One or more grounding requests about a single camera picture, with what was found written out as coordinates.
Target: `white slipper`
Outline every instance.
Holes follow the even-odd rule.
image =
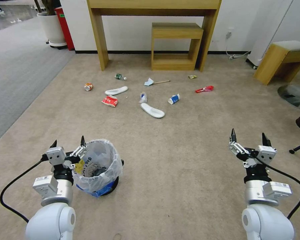
[[[155,117],[155,118],[163,118],[164,117],[164,112],[159,110],[159,109],[156,109],[156,108],[153,108],[153,107],[150,107],[148,104],[146,103],[141,103],[140,104],[140,107],[146,112],[148,113],[149,115],[151,115],[152,117]]]
[[[107,90],[105,91],[104,93],[106,95],[117,95],[119,93],[123,93],[125,91],[128,90],[128,87],[127,86],[124,86],[124,87],[121,87],[121,88],[117,88],[117,89],[111,89],[111,90]]]

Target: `beige carpet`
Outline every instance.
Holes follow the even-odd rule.
[[[228,150],[230,131],[236,129],[245,147],[261,144],[261,133],[278,154],[273,166],[300,179],[300,144],[295,119],[300,110],[281,100],[276,89],[252,78],[244,59],[209,55],[204,72],[151,71],[149,55],[111,55],[100,71],[97,55],[76,55],[24,114],[0,139],[0,191],[16,175],[37,162],[55,139],[74,150],[81,135],[86,140],[109,139],[125,160],[117,189],[99,199],[74,187],[77,214],[74,239],[246,239],[241,225],[245,208],[240,160]],[[128,80],[116,80],[122,73]],[[188,74],[198,75],[189,80]],[[151,77],[170,83],[143,86]],[[92,82],[91,92],[83,90]],[[300,73],[295,82],[300,83]],[[104,91],[127,85],[112,108],[101,103]],[[195,89],[214,85],[210,93]],[[139,106],[139,94],[166,116],[155,119]],[[181,100],[167,103],[173,94]],[[48,162],[32,170],[5,195],[5,201],[31,217],[40,208],[32,189],[36,177],[50,173]],[[300,187],[273,171],[274,181],[289,183],[294,195],[282,201],[288,214],[300,198]],[[292,217],[300,239],[300,210]],[[0,206],[0,240],[23,239],[25,222]]]

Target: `white planter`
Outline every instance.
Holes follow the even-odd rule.
[[[46,33],[47,39],[49,39],[50,46],[66,46],[67,43],[64,40],[58,16],[47,16],[46,12],[38,13],[37,16],[41,22],[44,32]]]

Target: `chair leg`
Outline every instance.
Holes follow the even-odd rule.
[[[289,150],[289,153],[294,154],[298,150],[300,150],[300,146],[298,146],[298,147],[296,147],[294,149]]]

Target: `power cord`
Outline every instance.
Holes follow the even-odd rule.
[[[300,184],[300,181],[299,181],[298,179],[296,179],[295,177],[293,177],[293,176],[291,176],[291,175],[289,175],[289,174],[287,174],[287,173],[285,173],[285,172],[282,172],[282,171],[280,171],[280,170],[278,170],[278,169],[276,169],[276,168],[274,168],[274,167],[271,167],[270,165],[264,163],[263,161],[261,161],[261,160],[260,160],[259,158],[257,158],[257,157],[254,157],[254,158],[257,159],[260,163],[262,163],[262,164],[265,165],[266,167],[272,169],[273,171],[276,171],[277,173],[280,173],[280,174],[282,174],[282,175],[284,175],[284,176],[286,176],[286,177],[288,177],[288,178],[291,178],[292,180],[294,180],[294,181],[296,181],[297,183]],[[292,211],[289,213],[289,215],[287,216],[287,218],[290,219],[290,218],[292,217],[292,215],[298,210],[299,207],[300,207],[300,200],[299,200],[299,202],[297,203],[297,205],[292,209]]]
[[[230,35],[226,35],[226,54],[229,56],[229,59],[230,60],[232,60],[232,59],[234,59],[234,58],[239,58],[239,57],[243,57],[244,55],[246,55],[246,54],[248,54],[248,53],[250,53],[251,51],[248,51],[248,52],[246,52],[245,54],[242,54],[242,55],[237,55],[237,54],[233,54],[233,55],[230,55],[228,52],[227,52],[227,49],[228,49],[228,44],[227,44],[227,41],[228,41],[228,39],[232,36],[232,34],[230,34]]]
[[[234,59],[234,58],[242,57],[242,56],[244,56],[244,55],[246,55],[246,54],[248,54],[248,53],[251,52],[251,51],[248,51],[248,52],[246,52],[245,54],[242,54],[242,55],[237,55],[237,54],[230,55],[230,54],[227,52],[227,48],[228,48],[228,46],[226,46],[226,54],[229,56],[229,59],[230,59],[230,60],[232,60],[232,59]]]
[[[0,194],[0,203],[2,204],[2,206],[4,206],[5,208],[7,208],[8,210],[10,210],[11,212],[17,214],[19,217],[21,217],[23,220],[26,221],[26,223],[29,222],[29,220],[22,215],[21,213],[19,213],[17,210],[13,209],[12,207],[8,206],[7,204],[5,204],[3,202],[3,194],[4,192],[8,189],[8,187],[10,187],[15,181],[17,181],[19,178],[21,178],[22,176],[24,176],[25,174],[27,174],[28,172],[30,172],[32,169],[34,169],[36,166],[38,166],[41,162],[43,162],[43,159],[41,159],[39,162],[37,162],[35,165],[33,165],[32,167],[30,167],[28,170],[24,171],[22,174],[20,174],[18,177],[16,177],[15,179],[13,179],[7,186],[5,186],[5,188],[2,190],[1,194]]]

